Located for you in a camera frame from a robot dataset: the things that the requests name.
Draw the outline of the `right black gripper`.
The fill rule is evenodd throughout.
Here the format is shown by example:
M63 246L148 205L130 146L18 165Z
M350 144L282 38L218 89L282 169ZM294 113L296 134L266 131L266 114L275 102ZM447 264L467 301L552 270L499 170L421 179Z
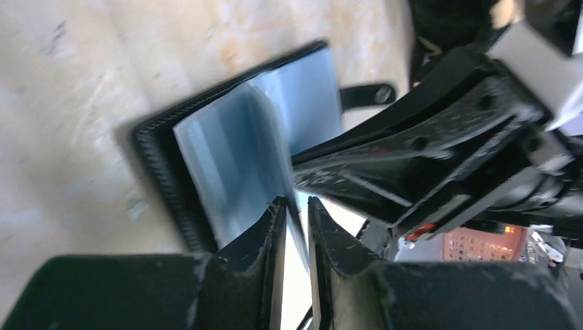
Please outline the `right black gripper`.
M425 82L342 135L292 158L303 190L409 241L491 222L582 234L582 144L498 77Z

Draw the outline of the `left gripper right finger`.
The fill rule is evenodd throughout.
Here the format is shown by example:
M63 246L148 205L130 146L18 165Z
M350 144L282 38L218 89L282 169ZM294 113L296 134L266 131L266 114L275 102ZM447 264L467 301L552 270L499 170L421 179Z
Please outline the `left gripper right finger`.
M373 263L381 258L308 198L314 329L386 329Z

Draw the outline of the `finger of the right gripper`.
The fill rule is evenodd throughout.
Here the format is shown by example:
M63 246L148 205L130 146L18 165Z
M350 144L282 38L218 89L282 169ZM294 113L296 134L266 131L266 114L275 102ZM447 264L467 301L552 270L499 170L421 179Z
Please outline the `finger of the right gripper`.
M447 53L405 96L346 133L292 157L298 166L401 133L430 119L494 73L486 55L466 47Z

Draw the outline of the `black card holder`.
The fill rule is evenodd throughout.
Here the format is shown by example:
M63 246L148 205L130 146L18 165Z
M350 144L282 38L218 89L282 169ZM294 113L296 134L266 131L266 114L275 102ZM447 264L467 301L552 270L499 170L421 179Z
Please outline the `black card holder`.
M345 111L395 99L388 82L340 87L316 40L169 107L131 138L190 251L220 250L282 196L306 257L292 156L339 136Z

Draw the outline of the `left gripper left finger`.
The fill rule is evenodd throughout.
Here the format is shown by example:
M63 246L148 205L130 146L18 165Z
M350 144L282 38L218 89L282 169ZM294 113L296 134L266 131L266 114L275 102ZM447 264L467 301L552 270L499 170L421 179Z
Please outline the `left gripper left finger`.
M201 329L279 329L287 204L277 197L258 221L208 262Z

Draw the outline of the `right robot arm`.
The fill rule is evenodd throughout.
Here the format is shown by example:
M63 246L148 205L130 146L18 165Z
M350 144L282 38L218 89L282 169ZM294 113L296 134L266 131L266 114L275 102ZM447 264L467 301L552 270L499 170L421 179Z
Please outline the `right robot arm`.
M292 158L296 185L430 239L546 225L582 243L582 2L527 1L494 43L442 53L385 110Z

